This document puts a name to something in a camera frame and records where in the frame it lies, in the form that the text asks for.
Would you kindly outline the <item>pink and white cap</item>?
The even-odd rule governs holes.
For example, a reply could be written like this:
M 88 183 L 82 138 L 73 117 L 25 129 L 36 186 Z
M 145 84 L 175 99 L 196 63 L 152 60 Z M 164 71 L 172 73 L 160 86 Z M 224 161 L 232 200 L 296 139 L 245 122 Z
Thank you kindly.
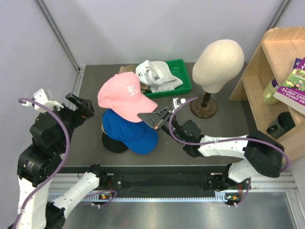
M 151 113 L 158 104 L 140 89 L 139 77 L 133 72 L 119 73 L 103 84 L 97 94 L 98 106 L 112 109 L 127 121 L 138 123 L 140 113 Z

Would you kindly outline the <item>black cap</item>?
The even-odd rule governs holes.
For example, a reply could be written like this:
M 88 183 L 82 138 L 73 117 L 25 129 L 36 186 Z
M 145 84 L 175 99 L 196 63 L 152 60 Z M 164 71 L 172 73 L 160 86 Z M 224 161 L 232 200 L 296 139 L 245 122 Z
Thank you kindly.
M 121 141 L 113 140 L 105 133 L 102 134 L 103 146 L 113 153 L 123 153 L 128 150 L 128 147 Z

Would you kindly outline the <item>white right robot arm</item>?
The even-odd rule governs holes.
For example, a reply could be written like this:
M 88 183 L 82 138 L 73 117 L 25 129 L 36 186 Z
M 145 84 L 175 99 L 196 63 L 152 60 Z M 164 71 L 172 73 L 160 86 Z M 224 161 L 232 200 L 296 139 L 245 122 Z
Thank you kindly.
M 179 124 L 169 108 L 159 112 L 137 115 L 154 130 L 163 130 L 191 157 L 224 156 L 239 158 L 229 163 L 219 175 L 207 178 L 210 189 L 223 191 L 259 175 L 278 178 L 282 171 L 284 147 L 260 131 L 240 137 L 213 137 L 203 135 L 193 120 Z

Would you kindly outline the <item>cream mannequin head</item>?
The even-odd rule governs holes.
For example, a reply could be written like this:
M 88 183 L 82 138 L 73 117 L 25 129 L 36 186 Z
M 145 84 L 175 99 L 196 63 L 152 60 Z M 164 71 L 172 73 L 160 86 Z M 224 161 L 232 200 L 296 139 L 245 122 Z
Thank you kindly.
M 193 66 L 193 81 L 210 94 L 218 93 L 244 66 L 244 52 L 236 41 L 217 40 L 209 44 Z

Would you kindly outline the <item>yellow mug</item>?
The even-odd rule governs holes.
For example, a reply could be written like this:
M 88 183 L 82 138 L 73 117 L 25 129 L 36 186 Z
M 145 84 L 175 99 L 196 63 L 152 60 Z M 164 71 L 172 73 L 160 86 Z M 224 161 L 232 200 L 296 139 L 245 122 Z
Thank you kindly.
M 263 94 L 262 94 L 262 99 L 263 102 L 268 104 L 268 105 L 274 105 L 279 102 L 278 99 L 274 97 L 275 92 L 279 88 L 279 85 L 276 81 L 275 78 L 273 78 L 265 87 Z

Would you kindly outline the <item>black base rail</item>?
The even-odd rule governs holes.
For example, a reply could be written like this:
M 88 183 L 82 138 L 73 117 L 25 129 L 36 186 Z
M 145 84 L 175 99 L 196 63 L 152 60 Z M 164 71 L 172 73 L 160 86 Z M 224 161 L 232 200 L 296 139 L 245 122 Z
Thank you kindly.
M 105 167 L 94 192 L 115 190 L 117 198 L 214 198 L 218 193 L 237 194 L 254 182 L 276 181 L 261 174 L 242 182 L 224 177 L 224 166 Z

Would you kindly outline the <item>dark wooden stand base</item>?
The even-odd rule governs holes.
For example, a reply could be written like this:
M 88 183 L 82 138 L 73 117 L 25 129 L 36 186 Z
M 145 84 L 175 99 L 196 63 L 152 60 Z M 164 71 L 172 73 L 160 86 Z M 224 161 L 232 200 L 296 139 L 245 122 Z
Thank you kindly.
M 199 118 L 210 118 L 214 116 L 217 108 L 217 103 L 211 97 L 211 93 L 199 95 L 190 105 L 191 112 Z

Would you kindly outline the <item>white grey cap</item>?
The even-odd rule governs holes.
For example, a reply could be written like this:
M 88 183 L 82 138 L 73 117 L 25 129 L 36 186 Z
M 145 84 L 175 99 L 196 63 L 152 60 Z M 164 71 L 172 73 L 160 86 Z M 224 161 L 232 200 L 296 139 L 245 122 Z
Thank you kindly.
M 182 84 L 170 72 L 163 61 L 146 60 L 136 67 L 135 73 L 141 83 L 149 86 L 151 92 L 170 91 Z

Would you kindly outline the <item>purple paperback book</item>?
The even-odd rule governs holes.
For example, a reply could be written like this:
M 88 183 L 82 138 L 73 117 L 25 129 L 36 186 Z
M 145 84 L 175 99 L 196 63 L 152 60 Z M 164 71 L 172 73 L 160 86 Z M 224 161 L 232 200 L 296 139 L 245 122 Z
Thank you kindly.
M 278 87 L 274 98 L 305 114 L 305 59 L 301 59 L 290 75 Z

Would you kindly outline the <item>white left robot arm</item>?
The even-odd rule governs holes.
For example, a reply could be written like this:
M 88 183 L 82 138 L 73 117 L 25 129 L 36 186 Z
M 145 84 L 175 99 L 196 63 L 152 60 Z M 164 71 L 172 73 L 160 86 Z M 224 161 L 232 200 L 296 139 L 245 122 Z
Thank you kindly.
M 71 211 L 86 196 L 108 184 L 106 170 L 100 165 L 91 165 L 66 193 L 48 201 L 50 184 L 68 157 L 74 129 L 94 116 L 91 99 L 81 99 L 72 93 L 65 98 L 76 106 L 75 110 L 45 94 L 18 99 L 23 106 L 34 107 L 39 115 L 30 127 L 32 144 L 18 160 L 20 198 L 11 229 L 61 229 Z

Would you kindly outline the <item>blue cap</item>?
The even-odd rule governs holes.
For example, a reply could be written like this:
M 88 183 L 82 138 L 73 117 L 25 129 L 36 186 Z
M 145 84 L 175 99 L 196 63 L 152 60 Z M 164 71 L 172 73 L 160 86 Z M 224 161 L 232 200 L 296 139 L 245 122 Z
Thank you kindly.
M 103 129 L 106 135 L 122 142 L 131 151 L 146 155 L 158 144 L 158 133 L 145 122 L 133 123 L 125 120 L 113 110 L 108 109 L 102 116 Z

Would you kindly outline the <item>dark green mug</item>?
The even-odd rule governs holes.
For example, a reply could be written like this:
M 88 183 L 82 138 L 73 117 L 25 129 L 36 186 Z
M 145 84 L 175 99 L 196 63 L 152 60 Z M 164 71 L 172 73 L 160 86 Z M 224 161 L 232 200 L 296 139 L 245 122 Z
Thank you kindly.
M 278 139 L 288 131 L 295 127 L 295 122 L 289 112 L 282 112 L 278 117 L 269 125 L 266 132 L 273 137 Z

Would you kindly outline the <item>green plastic tray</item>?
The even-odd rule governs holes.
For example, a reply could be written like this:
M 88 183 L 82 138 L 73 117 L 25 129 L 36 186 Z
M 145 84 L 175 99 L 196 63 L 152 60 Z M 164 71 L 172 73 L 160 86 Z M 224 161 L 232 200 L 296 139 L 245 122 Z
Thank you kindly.
M 179 79 L 182 82 L 182 84 L 170 91 L 154 92 L 154 93 L 150 91 L 146 91 L 144 95 L 150 99 L 184 95 L 189 93 L 192 89 L 192 83 L 184 61 L 182 59 L 176 59 L 165 62 L 168 65 L 171 74 L 176 79 Z

